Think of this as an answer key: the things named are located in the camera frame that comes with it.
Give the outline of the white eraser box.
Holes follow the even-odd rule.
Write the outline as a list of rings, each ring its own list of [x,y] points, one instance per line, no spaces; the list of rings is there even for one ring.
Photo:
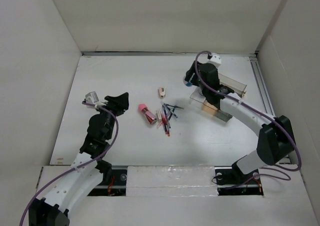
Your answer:
[[[156,115],[158,120],[161,122],[163,120],[163,116],[162,116],[162,111],[160,109],[156,111]]]

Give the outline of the pink red gel pen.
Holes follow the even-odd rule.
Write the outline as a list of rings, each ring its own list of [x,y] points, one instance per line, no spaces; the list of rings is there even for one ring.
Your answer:
[[[159,128],[160,126],[162,126],[163,129],[164,129],[164,131],[166,131],[166,130],[167,130],[167,124],[166,124],[165,115],[164,115],[162,109],[161,109],[161,108],[158,109],[158,110],[156,111],[156,113],[157,113],[157,119],[158,119],[158,125],[157,125],[157,127]]]

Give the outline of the blue ballpoint pen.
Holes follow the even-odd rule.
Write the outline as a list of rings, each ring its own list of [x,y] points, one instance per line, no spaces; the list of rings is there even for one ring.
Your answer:
[[[169,121],[168,121],[168,117],[167,117],[167,112],[166,112],[166,108],[164,105],[162,105],[162,110],[163,110],[163,114],[164,114],[164,124],[166,127],[166,133],[167,135],[170,137],[170,126],[169,126]]]

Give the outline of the teal gel pen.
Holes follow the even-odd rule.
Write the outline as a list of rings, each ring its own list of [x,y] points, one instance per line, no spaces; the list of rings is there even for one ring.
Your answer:
[[[173,109],[171,109],[167,104],[163,104],[164,107],[169,111],[169,118],[175,118],[178,119],[178,116],[175,114],[175,112],[173,111]]]

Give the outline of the dark blue gel pen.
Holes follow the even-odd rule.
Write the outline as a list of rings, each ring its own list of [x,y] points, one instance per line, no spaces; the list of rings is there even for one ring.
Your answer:
[[[165,106],[167,107],[171,107],[173,109],[179,109],[179,110],[184,110],[185,108],[184,107],[181,107],[181,106],[177,106],[177,105],[171,105],[171,104],[167,104],[167,103],[163,103]]]

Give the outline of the black gel pen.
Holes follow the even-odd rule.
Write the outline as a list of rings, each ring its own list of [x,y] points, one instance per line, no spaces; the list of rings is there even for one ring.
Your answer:
[[[177,115],[173,112],[173,110],[168,105],[166,105],[166,108],[170,112],[170,116],[177,119]]]

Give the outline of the blue white round tub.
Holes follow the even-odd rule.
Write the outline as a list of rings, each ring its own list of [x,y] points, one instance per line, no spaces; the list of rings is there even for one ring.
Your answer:
[[[192,84],[189,82],[189,81],[184,81],[184,84],[187,86],[187,87],[191,87]]]

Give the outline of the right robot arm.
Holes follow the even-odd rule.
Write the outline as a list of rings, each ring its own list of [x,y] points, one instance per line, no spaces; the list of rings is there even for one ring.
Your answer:
[[[264,114],[247,103],[235,91],[220,82],[218,69],[209,60],[195,60],[185,73],[185,85],[196,86],[204,99],[218,111],[236,118],[258,137],[256,149],[235,161],[227,172],[215,176],[218,185],[238,187],[250,181],[257,170],[277,166],[297,145],[290,120],[286,116]]]

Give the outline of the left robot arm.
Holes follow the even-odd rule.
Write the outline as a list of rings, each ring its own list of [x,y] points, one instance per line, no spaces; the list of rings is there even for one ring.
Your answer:
[[[42,198],[33,196],[25,214],[30,226],[68,226],[72,214],[83,199],[99,184],[107,184],[112,177],[112,165],[103,157],[115,143],[119,133],[117,118],[129,109],[129,94],[98,99],[96,92],[87,93],[82,104],[96,110],[88,122],[83,145],[70,169],[39,189],[39,195],[52,185]]]

